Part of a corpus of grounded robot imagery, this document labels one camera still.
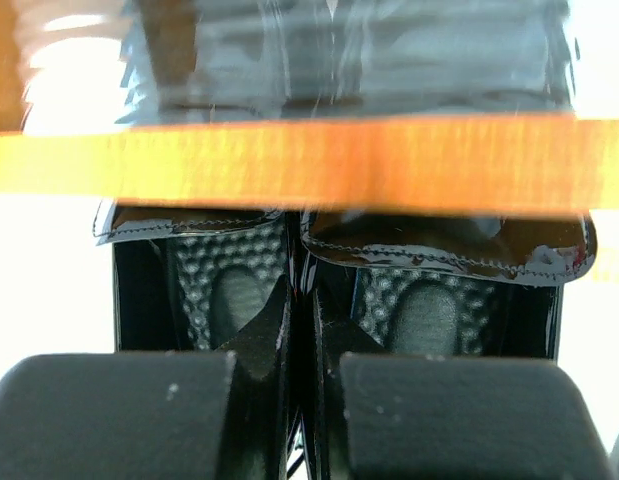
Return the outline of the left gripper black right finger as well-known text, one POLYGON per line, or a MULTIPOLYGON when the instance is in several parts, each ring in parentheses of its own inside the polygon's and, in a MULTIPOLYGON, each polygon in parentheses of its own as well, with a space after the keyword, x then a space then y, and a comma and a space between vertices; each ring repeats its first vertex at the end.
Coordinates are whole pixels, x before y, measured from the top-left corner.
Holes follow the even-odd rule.
POLYGON ((535 359, 391 355, 313 297, 317 479, 612 479, 584 399, 535 359))

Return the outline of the black patent loafer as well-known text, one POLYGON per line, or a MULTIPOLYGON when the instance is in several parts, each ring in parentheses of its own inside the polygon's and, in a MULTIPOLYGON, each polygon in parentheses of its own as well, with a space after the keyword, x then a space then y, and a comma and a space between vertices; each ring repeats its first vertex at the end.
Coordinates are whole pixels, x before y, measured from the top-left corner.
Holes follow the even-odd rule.
POLYGON ((593 266, 589 215, 304 212, 301 288, 325 374, 349 351, 555 360, 564 287, 593 266))
POLYGON ((283 479, 293 262, 287 213, 100 203, 92 234, 113 253, 116 347, 215 353, 231 364, 215 476, 283 479))

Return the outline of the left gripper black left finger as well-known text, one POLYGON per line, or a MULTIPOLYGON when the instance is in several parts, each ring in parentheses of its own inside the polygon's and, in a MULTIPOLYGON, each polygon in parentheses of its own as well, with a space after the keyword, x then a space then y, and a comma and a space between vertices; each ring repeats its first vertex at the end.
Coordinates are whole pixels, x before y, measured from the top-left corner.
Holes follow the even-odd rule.
POLYGON ((212 352, 41 355, 0 381, 0 479, 282 479, 290 293, 212 352))

